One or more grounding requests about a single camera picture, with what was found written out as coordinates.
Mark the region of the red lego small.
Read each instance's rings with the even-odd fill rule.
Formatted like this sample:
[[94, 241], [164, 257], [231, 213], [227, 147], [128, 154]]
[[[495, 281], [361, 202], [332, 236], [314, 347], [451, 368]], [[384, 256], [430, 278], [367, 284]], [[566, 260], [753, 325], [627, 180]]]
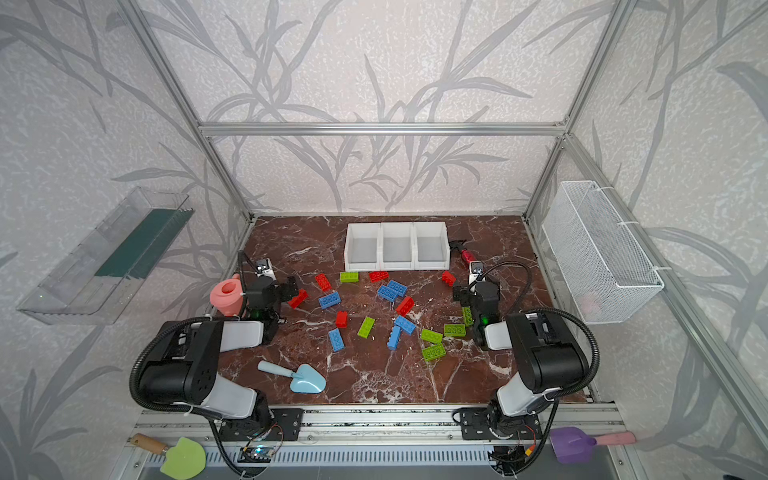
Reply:
[[348, 327], [349, 313], [346, 311], [340, 311], [336, 315], [335, 325], [339, 329]]

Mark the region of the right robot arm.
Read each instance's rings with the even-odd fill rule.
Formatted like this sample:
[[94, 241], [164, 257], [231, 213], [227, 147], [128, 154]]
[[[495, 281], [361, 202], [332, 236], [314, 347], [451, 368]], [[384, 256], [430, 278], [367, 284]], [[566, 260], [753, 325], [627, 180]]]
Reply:
[[516, 365], [486, 407], [457, 410], [458, 423], [464, 440], [543, 443], [558, 401], [583, 390], [596, 376], [599, 347], [581, 319], [556, 308], [524, 310], [522, 295], [502, 313], [500, 283], [490, 273], [506, 265], [487, 268], [471, 261], [468, 284], [453, 288], [475, 345], [484, 351], [509, 350]]

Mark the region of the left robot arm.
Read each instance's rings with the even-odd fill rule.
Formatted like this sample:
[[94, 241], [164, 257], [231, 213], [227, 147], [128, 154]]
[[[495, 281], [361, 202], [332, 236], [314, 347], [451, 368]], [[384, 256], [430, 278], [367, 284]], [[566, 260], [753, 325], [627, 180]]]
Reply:
[[209, 300], [219, 314], [163, 324], [129, 377], [134, 401], [145, 409], [185, 412], [228, 423], [242, 435], [261, 435], [274, 424], [265, 394], [219, 373], [223, 352], [269, 344], [281, 304], [299, 293], [296, 279], [269, 275], [247, 283], [242, 274], [217, 284]]

